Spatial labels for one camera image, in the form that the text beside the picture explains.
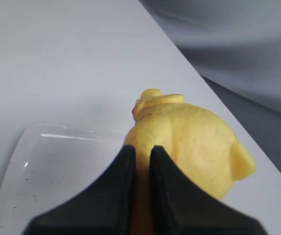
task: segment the black plastic jaw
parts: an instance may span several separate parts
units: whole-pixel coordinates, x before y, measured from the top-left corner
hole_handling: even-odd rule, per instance
[[[135,149],[125,145],[90,187],[33,219],[23,234],[128,235],[135,172]]]
[[[192,183],[160,146],[151,152],[150,192],[155,235],[267,235]]]

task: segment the yellow toy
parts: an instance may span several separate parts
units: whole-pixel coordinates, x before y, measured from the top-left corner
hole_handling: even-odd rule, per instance
[[[136,124],[124,142],[137,154],[132,234],[153,234],[148,173],[155,145],[163,146],[182,172],[216,199],[223,198],[235,180],[255,171],[253,158],[233,130],[213,112],[185,103],[180,94],[145,90],[132,114]]]

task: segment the white table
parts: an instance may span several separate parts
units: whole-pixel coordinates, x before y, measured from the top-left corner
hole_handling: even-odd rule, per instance
[[[257,172],[224,201],[281,235],[281,174],[137,0],[0,0],[0,184],[29,125],[126,133],[146,88],[228,122]]]

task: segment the yellow figurine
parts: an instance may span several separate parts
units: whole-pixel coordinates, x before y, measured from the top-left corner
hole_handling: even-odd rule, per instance
[[[223,198],[235,180],[255,171],[253,158],[233,130],[213,112],[185,103],[180,94],[145,90],[132,114],[136,124],[124,142],[137,154],[131,234],[153,234],[149,160],[155,145],[163,146],[182,172],[216,199]]]

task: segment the gray fabric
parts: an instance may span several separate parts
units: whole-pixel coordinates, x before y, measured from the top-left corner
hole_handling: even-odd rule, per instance
[[[205,81],[281,172],[281,114]]]
[[[281,1],[140,1],[200,74],[281,112]]]

